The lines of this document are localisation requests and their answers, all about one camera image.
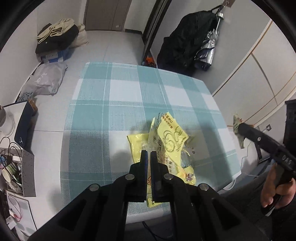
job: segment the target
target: checkered tablecloth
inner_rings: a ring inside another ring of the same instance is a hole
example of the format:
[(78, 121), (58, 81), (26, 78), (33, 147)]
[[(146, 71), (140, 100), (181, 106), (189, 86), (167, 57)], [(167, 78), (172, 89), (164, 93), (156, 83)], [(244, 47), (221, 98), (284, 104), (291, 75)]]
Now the checkered tablecloth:
[[(133, 163), (126, 136), (148, 132), (152, 118), (168, 112), (194, 136), (197, 185), (221, 189), (240, 174), (225, 121), (205, 84), (160, 69), (87, 63), (71, 100), (61, 155), (64, 205), (92, 183), (106, 185)], [(168, 203), (148, 208), (130, 203), (127, 223), (170, 212)]]

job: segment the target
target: floor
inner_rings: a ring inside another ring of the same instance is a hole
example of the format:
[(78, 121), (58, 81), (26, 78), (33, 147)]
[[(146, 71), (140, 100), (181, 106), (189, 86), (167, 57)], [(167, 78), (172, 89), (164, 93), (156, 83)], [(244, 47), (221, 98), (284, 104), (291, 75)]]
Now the floor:
[[(60, 186), (60, 154), (68, 106), (86, 62), (117, 62), (140, 64), (144, 45), (140, 35), (112, 32), (88, 31), (89, 44), (76, 48), (66, 60), (68, 69), (63, 82), (54, 96), (37, 96), (38, 114), (32, 136), (31, 150), (35, 155), (36, 197), (26, 198), (30, 202), (37, 228), (40, 228), (62, 208)], [(240, 150), (232, 130), (240, 162), (244, 172), (256, 165), (254, 144)]]

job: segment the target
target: silver rivet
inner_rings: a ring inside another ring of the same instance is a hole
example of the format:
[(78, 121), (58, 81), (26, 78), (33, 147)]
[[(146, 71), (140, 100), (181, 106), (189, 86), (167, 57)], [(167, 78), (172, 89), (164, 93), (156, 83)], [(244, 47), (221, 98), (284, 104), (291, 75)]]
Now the silver rivet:
[(126, 175), (126, 180), (130, 181), (130, 180), (133, 180), (134, 178), (135, 178), (135, 176), (133, 174), (129, 173), (129, 174)]
[(91, 184), (90, 186), (89, 186), (89, 189), (92, 191), (92, 192), (94, 192), (94, 191), (97, 191), (98, 189), (99, 189), (99, 185), (98, 184)]
[(207, 190), (209, 190), (209, 185), (206, 183), (202, 183), (202, 184), (200, 184), (200, 189), (203, 191), (207, 191)]
[(170, 173), (166, 173), (166, 174), (163, 175), (163, 177), (164, 177), (166, 180), (172, 180), (174, 176), (173, 176), (172, 174), (170, 174)]

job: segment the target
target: human hand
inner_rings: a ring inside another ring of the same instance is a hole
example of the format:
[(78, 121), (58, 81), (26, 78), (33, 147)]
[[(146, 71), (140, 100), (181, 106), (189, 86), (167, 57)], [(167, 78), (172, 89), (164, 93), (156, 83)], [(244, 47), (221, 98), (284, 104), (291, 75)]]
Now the human hand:
[(272, 204), (273, 197), (276, 194), (282, 195), (282, 198), (280, 201), (275, 205), (275, 208), (281, 208), (286, 205), (288, 205), (294, 198), (294, 195), (296, 193), (296, 182), (295, 179), (292, 178), (292, 180), (289, 183), (285, 183), (282, 185), (279, 185), (277, 188), (275, 187), (274, 180), (276, 179), (276, 167), (277, 164), (274, 164), (265, 180), (263, 189), (261, 191), (261, 205), (263, 207), (266, 207), (267, 205)]

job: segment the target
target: brown door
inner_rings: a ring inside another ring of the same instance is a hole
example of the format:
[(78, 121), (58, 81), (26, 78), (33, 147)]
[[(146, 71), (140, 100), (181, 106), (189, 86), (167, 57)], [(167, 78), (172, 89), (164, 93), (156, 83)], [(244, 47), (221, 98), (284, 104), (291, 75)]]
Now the brown door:
[(88, 0), (86, 30), (122, 31), (131, 0)]

